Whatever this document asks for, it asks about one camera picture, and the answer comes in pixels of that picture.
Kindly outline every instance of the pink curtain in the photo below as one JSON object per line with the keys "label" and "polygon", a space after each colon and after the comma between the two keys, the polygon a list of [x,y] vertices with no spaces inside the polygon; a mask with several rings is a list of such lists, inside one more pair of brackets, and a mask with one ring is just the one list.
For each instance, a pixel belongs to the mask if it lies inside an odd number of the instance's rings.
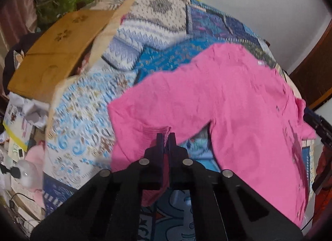
{"label": "pink curtain", "polygon": [[37,26],[34,0],[7,0],[0,10],[0,25],[6,43],[11,48],[22,35],[33,32]]}

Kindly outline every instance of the patchwork bedspread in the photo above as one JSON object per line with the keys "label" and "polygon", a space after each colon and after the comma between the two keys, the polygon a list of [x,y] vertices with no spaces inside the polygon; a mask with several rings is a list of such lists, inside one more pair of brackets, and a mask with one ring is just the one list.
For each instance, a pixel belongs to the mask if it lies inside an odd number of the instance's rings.
{"label": "patchwork bedspread", "polygon": [[[265,41],[230,15],[196,0],[134,1],[102,59],[52,105],[44,164],[46,214],[99,170],[110,168],[116,138],[107,103],[155,71],[189,63],[216,42],[243,45],[259,64],[277,69],[284,77]],[[181,145],[191,158],[220,171],[207,127]],[[312,156],[312,147],[306,152]],[[308,169],[312,182],[313,163]],[[137,240],[195,240],[189,192],[167,190],[152,206],[142,207],[139,224]]]}

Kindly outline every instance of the pink shirt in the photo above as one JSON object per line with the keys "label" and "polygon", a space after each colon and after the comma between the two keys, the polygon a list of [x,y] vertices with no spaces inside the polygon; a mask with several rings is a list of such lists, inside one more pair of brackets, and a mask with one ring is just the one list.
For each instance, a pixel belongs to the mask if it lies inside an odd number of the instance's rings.
{"label": "pink shirt", "polygon": [[[112,170],[143,157],[157,132],[175,132],[181,143],[210,122],[221,168],[300,226],[308,203],[301,140],[315,133],[303,121],[305,102],[260,63],[240,45],[214,44],[190,64],[154,73],[126,91],[108,105],[117,139]],[[146,191],[143,204],[160,193]]]}

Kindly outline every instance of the silver screw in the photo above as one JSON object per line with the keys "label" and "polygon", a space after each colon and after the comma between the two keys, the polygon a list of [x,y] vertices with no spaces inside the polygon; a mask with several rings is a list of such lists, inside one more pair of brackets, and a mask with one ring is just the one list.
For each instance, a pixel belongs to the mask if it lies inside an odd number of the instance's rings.
{"label": "silver screw", "polygon": [[227,177],[227,178],[230,178],[230,177],[233,176],[233,172],[231,170],[223,170],[222,175]]}
{"label": "silver screw", "polygon": [[101,177],[107,177],[111,174],[111,172],[107,169],[103,169],[103,170],[100,171],[99,174],[100,174]]}
{"label": "silver screw", "polygon": [[146,158],[142,158],[139,160],[139,164],[141,165],[148,165],[150,163],[150,161]]}
{"label": "silver screw", "polygon": [[193,162],[191,159],[184,159],[184,160],[182,161],[182,163],[183,163],[184,165],[190,166],[190,165],[192,165],[194,162]]}

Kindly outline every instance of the wooden furniture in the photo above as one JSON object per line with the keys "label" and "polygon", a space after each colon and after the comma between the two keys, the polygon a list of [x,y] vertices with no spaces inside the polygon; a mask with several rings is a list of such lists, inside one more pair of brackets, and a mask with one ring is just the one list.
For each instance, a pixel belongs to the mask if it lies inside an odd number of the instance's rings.
{"label": "wooden furniture", "polygon": [[332,21],[310,54],[290,74],[302,98],[317,109],[332,96]]}

